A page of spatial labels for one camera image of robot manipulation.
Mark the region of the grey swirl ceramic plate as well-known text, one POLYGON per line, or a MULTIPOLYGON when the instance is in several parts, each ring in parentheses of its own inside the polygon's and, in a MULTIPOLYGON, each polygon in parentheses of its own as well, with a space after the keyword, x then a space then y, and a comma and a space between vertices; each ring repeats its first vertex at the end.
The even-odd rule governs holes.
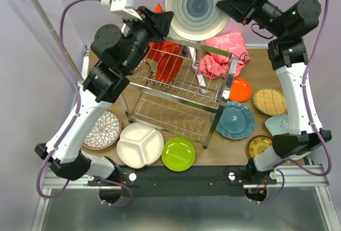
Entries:
POLYGON ((222 0, 165 0, 165 10, 174 13, 172 39, 204 41, 219 34, 230 17, 216 7, 222 0))

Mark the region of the orange plate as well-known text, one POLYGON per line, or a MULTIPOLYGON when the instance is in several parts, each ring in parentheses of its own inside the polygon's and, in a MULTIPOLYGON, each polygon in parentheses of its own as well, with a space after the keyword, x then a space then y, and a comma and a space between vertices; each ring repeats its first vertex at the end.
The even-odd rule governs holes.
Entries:
POLYGON ((229 99, 236 102, 244 102, 251 96, 250 84, 242 78, 236 77, 232 83, 229 99))

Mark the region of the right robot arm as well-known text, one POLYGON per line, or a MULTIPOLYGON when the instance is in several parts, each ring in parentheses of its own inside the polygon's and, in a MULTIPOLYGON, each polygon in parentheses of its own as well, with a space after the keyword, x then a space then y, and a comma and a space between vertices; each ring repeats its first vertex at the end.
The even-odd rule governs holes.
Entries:
POLYGON ((275 39, 268 44, 268 58, 280 81, 288 114, 288 132, 275 135, 272 146, 252 157, 246 180, 257 184, 275 166, 291 156, 305 154, 332 139, 316 114, 307 74, 310 63, 303 37, 319 25, 318 0, 298 0, 282 11, 269 0, 220 0, 216 6, 243 25, 255 21, 275 39))

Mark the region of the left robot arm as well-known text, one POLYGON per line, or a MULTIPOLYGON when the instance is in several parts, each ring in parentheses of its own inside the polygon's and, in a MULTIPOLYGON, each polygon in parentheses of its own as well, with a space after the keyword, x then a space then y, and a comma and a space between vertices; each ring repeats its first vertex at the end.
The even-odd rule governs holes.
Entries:
POLYGON ((172 11, 153 12, 140 6, 136 13, 137 19, 123 20, 129 28, 126 35, 114 24, 97 30, 91 50, 99 61, 78 89, 75 108, 57 134, 35 148, 58 177, 74 181, 90 174, 100 176, 107 186, 117 182, 118 172, 112 160, 82 153, 81 147, 99 117, 130 83, 128 77, 146 56, 149 43, 162 42, 168 36, 172 11))

